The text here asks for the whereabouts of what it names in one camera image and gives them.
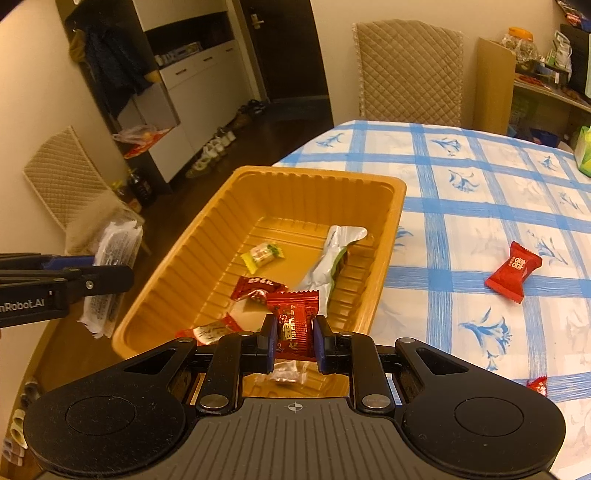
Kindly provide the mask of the beige quilted chair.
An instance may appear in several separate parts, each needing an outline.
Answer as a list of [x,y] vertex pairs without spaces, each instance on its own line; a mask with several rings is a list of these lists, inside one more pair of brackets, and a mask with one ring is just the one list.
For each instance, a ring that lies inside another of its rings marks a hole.
[[353,25],[363,119],[460,126],[464,35],[418,20]]
[[65,233],[65,251],[91,255],[112,222],[143,218],[107,185],[88,158],[74,129],[67,127],[46,140],[23,169],[45,208]]

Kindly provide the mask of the long silver green snack packet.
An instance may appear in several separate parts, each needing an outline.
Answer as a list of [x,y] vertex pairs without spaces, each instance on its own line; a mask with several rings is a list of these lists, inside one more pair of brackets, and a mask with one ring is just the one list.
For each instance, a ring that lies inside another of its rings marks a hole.
[[329,297],[335,288],[335,275],[349,245],[365,239],[367,234],[365,227],[332,225],[329,228],[321,256],[295,287],[297,291],[318,292],[318,314],[328,315]]

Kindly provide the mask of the blue checked white tablecloth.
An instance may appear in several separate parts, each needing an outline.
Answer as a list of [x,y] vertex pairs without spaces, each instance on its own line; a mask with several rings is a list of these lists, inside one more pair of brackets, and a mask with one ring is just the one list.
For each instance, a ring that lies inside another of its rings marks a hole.
[[[283,159],[407,186],[370,334],[410,336],[535,386],[566,423],[553,473],[590,475],[590,181],[572,154],[457,127],[349,121]],[[518,242],[542,258],[515,303],[484,285]]]

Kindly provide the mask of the row of shoes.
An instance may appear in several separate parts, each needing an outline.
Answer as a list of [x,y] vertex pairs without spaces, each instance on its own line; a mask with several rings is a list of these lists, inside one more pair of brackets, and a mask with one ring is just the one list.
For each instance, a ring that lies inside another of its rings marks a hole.
[[218,127],[204,147],[201,148],[197,159],[191,164],[184,176],[194,179],[204,176],[214,167],[222,157],[228,154],[228,148],[236,141],[236,131],[252,123],[253,118],[262,114],[269,107],[270,102],[250,100],[238,109],[235,118],[228,125]]

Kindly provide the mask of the green tissue pack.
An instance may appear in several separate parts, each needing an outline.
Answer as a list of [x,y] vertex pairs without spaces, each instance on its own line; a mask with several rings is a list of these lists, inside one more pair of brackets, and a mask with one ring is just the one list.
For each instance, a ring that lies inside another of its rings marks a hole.
[[574,157],[578,170],[591,177],[591,130],[589,127],[581,128],[574,149]]

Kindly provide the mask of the small red foil candy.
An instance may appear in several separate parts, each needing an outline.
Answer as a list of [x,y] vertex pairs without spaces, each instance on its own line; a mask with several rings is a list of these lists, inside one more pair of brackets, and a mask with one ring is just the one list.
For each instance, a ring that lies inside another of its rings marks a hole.
[[266,304],[267,296],[274,293],[287,292],[287,285],[263,277],[240,276],[235,289],[230,295],[232,301],[250,300]]

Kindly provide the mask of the wooden shelf unit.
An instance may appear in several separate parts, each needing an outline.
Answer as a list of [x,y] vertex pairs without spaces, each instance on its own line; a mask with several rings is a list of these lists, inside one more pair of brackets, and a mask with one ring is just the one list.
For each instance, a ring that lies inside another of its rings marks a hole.
[[590,125],[590,104],[515,72],[516,56],[497,42],[476,47],[475,130],[544,142],[544,132],[573,145]]

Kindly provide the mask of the brown candy clear wrapper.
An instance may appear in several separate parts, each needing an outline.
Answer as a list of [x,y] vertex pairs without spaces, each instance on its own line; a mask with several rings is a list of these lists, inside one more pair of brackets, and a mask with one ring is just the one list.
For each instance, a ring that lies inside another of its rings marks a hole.
[[296,360],[276,361],[270,379],[284,384],[304,384],[307,380],[308,363]]

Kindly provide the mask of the orange lid snack jar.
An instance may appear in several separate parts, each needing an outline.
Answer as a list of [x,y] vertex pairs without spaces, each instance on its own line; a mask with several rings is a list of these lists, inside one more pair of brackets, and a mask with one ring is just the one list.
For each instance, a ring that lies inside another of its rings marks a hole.
[[537,61],[539,59],[533,33],[529,30],[510,27],[501,40],[501,45],[515,54],[518,63]]

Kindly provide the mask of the yellow candy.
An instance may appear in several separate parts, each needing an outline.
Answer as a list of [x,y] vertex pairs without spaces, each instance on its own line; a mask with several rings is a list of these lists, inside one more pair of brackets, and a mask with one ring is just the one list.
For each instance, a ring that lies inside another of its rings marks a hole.
[[249,249],[240,256],[245,267],[250,274],[256,274],[256,271],[264,265],[273,262],[276,259],[283,259],[283,249],[276,243],[263,242]]

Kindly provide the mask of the orange plastic ribbed tray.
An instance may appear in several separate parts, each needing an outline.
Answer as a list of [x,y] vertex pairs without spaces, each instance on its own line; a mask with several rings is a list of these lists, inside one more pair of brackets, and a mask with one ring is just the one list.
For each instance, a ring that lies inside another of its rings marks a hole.
[[142,288],[115,330],[115,352],[130,358],[192,328],[256,330],[266,307],[240,293],[239,281],[301,290],[328,241],[339,248],[318,281],[329,292],[329,326],[367,333],[406,190],[398,178],[365,173],[237,169]]

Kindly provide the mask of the red twisted wrapper candy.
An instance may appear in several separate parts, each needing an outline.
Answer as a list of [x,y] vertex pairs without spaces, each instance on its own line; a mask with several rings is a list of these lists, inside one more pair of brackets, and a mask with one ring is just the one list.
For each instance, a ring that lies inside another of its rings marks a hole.
[[281,359],[314,359],[314,323],[318,291],[276,292],[267,295],[266,307],[277,323],[276,356]]

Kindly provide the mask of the beige quilted chair far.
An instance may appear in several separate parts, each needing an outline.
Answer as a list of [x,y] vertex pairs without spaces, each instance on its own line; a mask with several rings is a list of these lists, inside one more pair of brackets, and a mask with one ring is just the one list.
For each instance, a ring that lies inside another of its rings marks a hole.
[[460,126],[464,35],[418,20],[353,25],[363,119]]

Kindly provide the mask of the grey black printed snack packet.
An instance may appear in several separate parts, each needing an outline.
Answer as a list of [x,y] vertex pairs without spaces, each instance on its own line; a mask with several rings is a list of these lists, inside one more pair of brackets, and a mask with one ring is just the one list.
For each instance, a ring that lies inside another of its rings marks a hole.
[[122,296],[134,283],[133,266],[142,237],[142,226],[128,220],[110,222],[100,238],[79,319],[95,338],[113,334]]

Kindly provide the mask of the red pillow snack packet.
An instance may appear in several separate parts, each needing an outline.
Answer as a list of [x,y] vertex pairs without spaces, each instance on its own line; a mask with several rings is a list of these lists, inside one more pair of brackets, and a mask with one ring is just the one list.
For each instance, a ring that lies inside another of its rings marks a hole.
[[509,258],[491,275],[484,285],[503,297],[521,304],[524,299],[524,283],[542,266],[542,258],[513,241]]

